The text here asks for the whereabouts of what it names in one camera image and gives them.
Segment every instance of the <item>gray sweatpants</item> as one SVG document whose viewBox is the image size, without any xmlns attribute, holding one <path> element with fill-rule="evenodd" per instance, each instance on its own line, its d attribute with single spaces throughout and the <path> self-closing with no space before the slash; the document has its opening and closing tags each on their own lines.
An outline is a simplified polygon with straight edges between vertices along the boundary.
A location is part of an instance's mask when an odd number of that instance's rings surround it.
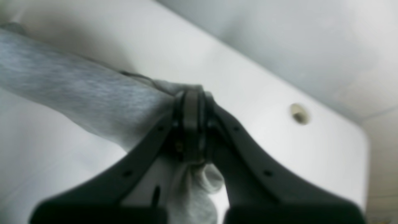
<svg viewBox="0 0 398 224">
<path fill-rule="evenodd" d="M 25 36 L 18 24 L 0 29 L 0 87 L 66 115 L 85 130 L 131 150 L 173 104 L 200 86 L 122 75 Z M 181 192 L 168 205 L 172 224 L 215 224 L 208 197 L 224 180 L 213 165 L 185 171 Z"/>
</svg>

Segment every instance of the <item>black plastic piece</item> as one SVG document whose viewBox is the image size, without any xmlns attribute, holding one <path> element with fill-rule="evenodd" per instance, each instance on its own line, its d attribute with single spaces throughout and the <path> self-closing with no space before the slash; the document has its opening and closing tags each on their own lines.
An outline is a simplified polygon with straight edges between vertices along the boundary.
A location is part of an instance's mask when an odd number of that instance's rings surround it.
<svg viewBox="0 0 398 224">
<path fill-rule="evenodd" d="M 358 207 L 272 159 L 210 93 L 176 96 L 142 142 L 87 183 L 41 204 L 31 223 L 167 223 L 190 164 L 214 163 L 230 202 L 225 224 L 364 224 Z"/>
</svg>

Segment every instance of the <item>white surface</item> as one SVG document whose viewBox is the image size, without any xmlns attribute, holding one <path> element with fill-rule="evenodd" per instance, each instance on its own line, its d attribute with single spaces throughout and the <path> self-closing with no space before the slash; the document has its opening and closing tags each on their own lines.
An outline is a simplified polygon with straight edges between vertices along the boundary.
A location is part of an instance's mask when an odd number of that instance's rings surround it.
<svg viewBox="0 0 398 224">
<path fill-rule="evenodd" d="M 158 3 L 38 0 L 27 8 L 22 22 L 34 38 L 59 48 L 152 78 L 203 84 L 276 160 L 365 208 L 368 145 L 359 127 Z M 13 110 L 0 114 L 7 124 L 0 125 L 0 133 L 20 135 L 9 128 L 18 126 L 26 137 L 0 141 L 1 155 L 13 154 L 6 168 L 0 165 L 0 179 L 8 178 L 0 187 L 0 217 L 7 218 L 2 223 L 21 223 L 39 199 L 93 176 L 123 156 L 120 148 L 84 132 L 62 115 L 15 100 L 20 102 Z M 306 126 L 289 115 L 289 106 L 296 102 L 311 115 Z M 30 130 L 29 123 L 35 124 Z M 112 158 L 103 157 L 112 150 L 116 153 Z M 94 161 L 94 169 L 85 159 Z M 223 198 L 216 203 L 224 210 L 225 191 L 214 198 Z"/>
</svg>

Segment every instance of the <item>gray fabric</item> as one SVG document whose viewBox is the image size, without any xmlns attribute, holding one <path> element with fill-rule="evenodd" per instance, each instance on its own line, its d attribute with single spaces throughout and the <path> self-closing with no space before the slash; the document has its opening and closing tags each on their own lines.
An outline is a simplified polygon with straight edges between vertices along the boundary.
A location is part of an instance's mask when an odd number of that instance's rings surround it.
<svg viewBox="0 0 398 224">
<path fill-rule="evenodd" d="M 25 31 L 19 24 L 2 28 L 0 87 L 61 112 L 126 151 L 171 108 L 173 95 L 201 88 L 122 75 L 22 36 Z M 187 167 L 181 190 L 168 206 L 170 223 L 216 223 L 217 213 L 208 194 L 217 192 L 223 183 L 213 165 Z"/>
</svg>

